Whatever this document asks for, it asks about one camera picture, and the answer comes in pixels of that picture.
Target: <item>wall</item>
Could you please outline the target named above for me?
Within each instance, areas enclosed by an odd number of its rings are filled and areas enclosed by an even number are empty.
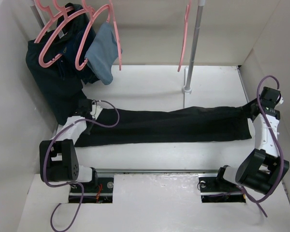
[[[25,64],[27,41],[39,30],[28,5],[0,1],[0,232],[17,230],[39,143],[55,126]]]
[[[284,104],[279,108],[282,123],[279,136],[285,157],[290,161],[290,0],[280,0],[262,34],[241,67],[249,98],[255,98],[256,87],[268,74],[280,80]],[[273,81],[268,85],[275,86]],[[290,170],[284,178],[290,198]]]
[[[178,64],[189,0],[113,0],[124,64]],[[41,3],[52,5],[51,0]],[[68,0],[58,0],[64,5]],[[184,63],[188,64],[197,12],[192,0]],[[279,0],[208,0],[204,7],[196,62],[239,65],[248,56]],[[108,0],[87,0],[98,9]],[[101,16],[94,24],[106,19]]]

